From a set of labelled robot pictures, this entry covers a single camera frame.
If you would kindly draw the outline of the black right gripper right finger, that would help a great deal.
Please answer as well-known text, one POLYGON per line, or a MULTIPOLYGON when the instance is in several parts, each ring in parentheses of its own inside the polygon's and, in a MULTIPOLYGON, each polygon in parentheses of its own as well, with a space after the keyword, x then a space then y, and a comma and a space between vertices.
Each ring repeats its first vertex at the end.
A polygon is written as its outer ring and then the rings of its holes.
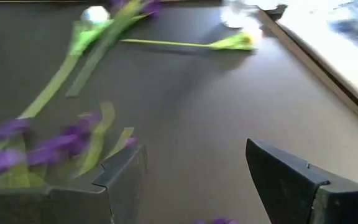
POLYGON ((358 183, 262 141, 246 159, 272 224, 358 224, 358 183))

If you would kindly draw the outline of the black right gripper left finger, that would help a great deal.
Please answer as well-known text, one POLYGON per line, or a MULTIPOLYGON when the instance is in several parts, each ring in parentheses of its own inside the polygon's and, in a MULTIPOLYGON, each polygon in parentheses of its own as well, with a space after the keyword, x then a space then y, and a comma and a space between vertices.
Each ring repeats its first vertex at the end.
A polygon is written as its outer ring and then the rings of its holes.
POLYGON ((135 224, 146 169, 135 144, 65 185, 0 190, 0 224, 135 224))

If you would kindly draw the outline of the purple artificial flower bunch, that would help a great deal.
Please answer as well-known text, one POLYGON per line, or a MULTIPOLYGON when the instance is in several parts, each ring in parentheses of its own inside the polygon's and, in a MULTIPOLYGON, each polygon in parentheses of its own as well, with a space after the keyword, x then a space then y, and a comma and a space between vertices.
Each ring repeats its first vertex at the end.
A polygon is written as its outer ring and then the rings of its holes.
POLYGON ((34 145, 28 118, 1 124, 0 189, 41 187, 52 182, 49 173, 57 176, 57 182, 68 181, 136 144, 134 128, 126 127, 116 145, 103 155, 105 135, 114 120, 113 105, 103 103, 99 114, 79 115, 75 124, 38 145, 34 145))
POLYGON ((111 14, 112 24, 94 41, 96 45, 69 87, 67 97, 80 93, 99 61, 124 31, 137 21, 158 13, 160 0, 111 0, 111 7, 114 9, 114 14, 111 14))
POLYGON ((192 224, 239 224, 239 223, 233 219, 217 218, 214 220, 196 220, 192 224))

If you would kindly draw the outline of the pale pink artificial tulip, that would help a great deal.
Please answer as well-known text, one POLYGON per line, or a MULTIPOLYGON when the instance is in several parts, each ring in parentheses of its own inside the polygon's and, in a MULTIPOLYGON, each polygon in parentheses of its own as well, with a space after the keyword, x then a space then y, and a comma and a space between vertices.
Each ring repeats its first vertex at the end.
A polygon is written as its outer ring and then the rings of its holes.
POLYGON ((254 50, 255 45, 253 38, 247 33, 237 33, 218 40, 210 44, 194 44, 185 42, 169 42, 162 40, 141 40, 141 39, 122 39, 121 42, 137 43, 137 44, 157 44, 157 45, 174 45, 185 47, 204 47, 213 50, 254 50))

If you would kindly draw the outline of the white artificial tulip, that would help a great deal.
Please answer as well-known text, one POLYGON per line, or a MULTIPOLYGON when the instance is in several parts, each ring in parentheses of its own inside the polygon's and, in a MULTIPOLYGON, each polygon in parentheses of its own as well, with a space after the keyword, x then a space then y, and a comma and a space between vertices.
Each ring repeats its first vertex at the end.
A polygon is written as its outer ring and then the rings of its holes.
POLYGON ((75 67, 83 52, 112 24, 111 15, 103 6, 90 6, 73 23, 71 40, 60 68, 46 87, 19 116, 20 119, 35 117, 60 89, 75 67))

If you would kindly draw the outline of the round clear glass vase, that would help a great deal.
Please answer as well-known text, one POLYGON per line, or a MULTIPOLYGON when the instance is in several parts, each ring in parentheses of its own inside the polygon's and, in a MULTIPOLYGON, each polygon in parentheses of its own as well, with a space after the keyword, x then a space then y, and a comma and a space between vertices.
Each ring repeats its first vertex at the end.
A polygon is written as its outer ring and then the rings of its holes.
POLYGON ((221 22, 233 29, 259 29, 257 0, 222 0, 221 22))

